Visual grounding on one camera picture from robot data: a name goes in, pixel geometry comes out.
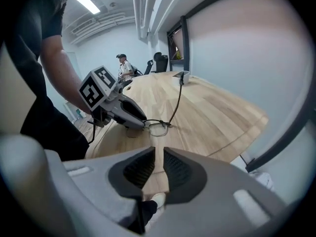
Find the dark t-shirt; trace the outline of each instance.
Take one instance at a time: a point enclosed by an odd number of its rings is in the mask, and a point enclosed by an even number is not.
[[[61,35],[67,0],[29,0],[18,16],[13,34],[5,38],[18,72],[36,95],[21,129],[45,149],[55,150],[62,160],[84,158],[85,137],[47,97],[42,66],[38,62],[43,39]]]

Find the floor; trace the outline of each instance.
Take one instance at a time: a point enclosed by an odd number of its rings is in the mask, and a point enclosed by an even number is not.
[[[91,115],[87,114],[86,118],[80,118],[75,123],[74,126],[85,136],[88,142],[92,140],[93,137],[93,125],[88,123],[88,121],[93,121]],[[101,128],[96,127],[95,136],[97,136],[100,132]]]

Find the pipe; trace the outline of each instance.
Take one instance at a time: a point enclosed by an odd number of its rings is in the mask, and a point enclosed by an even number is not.
[[[133,0],[137,37],[140,40],[140,0]]]
[[[147,37],[147,31],[149,28],[149,22],[154,9],[155,1],[156,0],[146,0],[144,24],[141,27],[141,38]]]

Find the vent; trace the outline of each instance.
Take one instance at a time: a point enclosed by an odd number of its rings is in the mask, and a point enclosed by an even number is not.
[[[73,34],[78,33],[79,31],[83,30],[84,28],[87,28],[88,26],[94,24],[96,20],[94,18],[90,18],[89,20],[83,22],[82,24],[78,25],[76,28],[74,28],[71,32]]]

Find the ceiling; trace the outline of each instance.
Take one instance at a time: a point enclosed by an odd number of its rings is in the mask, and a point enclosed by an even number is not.
[[[98,14],[125,8],[128,8],[130,14],[133,8],[133,0],[92,0],[92,2],[101,10]],[[68,0],[63,16],[63,29],[72,30],[92,17],[94,15],[77,0]]]

